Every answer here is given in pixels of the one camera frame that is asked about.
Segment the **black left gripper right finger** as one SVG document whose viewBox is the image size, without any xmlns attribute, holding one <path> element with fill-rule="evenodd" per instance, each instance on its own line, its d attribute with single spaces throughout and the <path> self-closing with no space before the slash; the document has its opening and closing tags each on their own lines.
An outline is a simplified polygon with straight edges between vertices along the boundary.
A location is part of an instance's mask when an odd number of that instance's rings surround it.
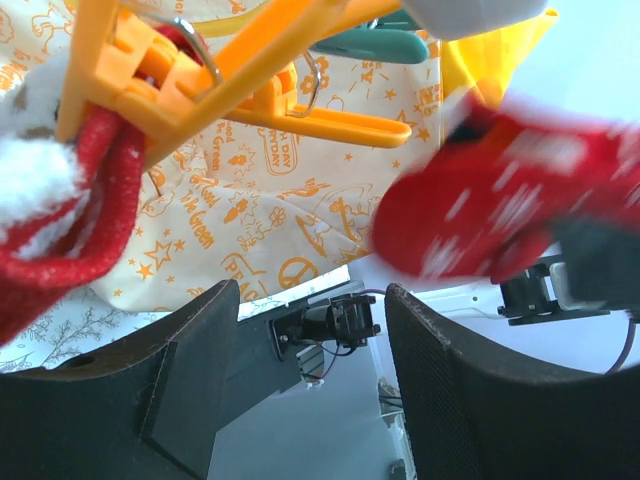
<svg viewBox="0 0 640 480">
<path fill-rule="evenodd" d="M 401 286 L 392 356 L 421 479 L 635 479 L 639 370 L 594 374 L 511 350 Z"/>
</svg>

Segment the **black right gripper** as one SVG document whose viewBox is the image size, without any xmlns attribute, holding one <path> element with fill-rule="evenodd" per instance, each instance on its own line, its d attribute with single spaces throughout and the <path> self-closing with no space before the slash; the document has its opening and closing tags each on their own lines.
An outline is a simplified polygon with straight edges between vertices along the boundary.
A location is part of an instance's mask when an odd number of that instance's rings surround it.
<svg viewBox="0 0 640 480">
<path fill-rule="evenodd" d="M 639 231 L 594 219 L 553 227 L 561 261 L 551 266 L 557 300 L 565 310 L 639 309 Z"/>
</svg>

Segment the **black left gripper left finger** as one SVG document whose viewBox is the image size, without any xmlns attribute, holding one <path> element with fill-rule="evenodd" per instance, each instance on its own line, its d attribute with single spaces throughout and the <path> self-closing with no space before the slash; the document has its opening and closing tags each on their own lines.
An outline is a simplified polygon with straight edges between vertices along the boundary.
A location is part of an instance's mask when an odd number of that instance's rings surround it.
<svg viewBox="0 0 640 480">
<path fill-rule="evenodd" d="M 3 375 L 2 477 L 206 478 L 238 309 L 222 281 L 56 368 Z"/>
</svg>

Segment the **red christmas sock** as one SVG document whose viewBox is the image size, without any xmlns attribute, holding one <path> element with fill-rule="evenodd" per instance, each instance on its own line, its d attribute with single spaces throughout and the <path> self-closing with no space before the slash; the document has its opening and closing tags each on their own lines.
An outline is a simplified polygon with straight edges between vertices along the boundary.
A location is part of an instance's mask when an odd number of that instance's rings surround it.
<svg viewBox="0 0 640 480">
<path fill-rule="evenodd" d="M 471 93 L 447 102 L 439 149 L 390 186 L 370 244 L 421 280 L 507 280 L 551 245 L 561 220 L 639 228 L 637 126 L 537 118 Z"/>
<path fill-rule="evenodd" d="M 70 291 L 106 275 L 133 232 L 145 140 L 94 109 L 55 137 L 69 55 L 35 66 L 1 99 L 1 342 Z"/>
</svg>

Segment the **white clip sock hanger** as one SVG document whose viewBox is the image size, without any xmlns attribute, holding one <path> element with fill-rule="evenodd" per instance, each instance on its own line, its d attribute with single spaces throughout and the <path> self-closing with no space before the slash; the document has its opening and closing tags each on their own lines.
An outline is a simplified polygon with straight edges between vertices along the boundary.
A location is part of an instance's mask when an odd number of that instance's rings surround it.
<svg viewBox="0 0 640 480">
<path fill-rule="evenodd" d="M 89 110 L 119 114 L 147 138 L 155 164 L 218 119 L 326 140 L 395 148 L 408 125 L 297 102 L 294 60 L 315 42 L 397 11 L 397 1 L 271 1 L 218 53 L 182 18 L 169 25 L 190 53 L 157 30 L 158 13 L 128 1 L 81 1 L 58 111 L 73 139 Z"/>
</svg>

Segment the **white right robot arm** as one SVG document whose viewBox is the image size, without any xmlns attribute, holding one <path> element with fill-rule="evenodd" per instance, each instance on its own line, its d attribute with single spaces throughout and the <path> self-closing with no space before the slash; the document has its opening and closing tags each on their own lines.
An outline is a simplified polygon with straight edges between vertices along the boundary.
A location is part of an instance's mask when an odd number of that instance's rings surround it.
<svg viewBox="0 0 640 480">
<path fill-rule="evenodd" d="M 554 225 L 558 253 L 499 285 L 487 280 L 423 292 L 451 319 L 506 319 L 511 326 L 639 308 L 639 232 L 595 220 Z"/>
</svg>

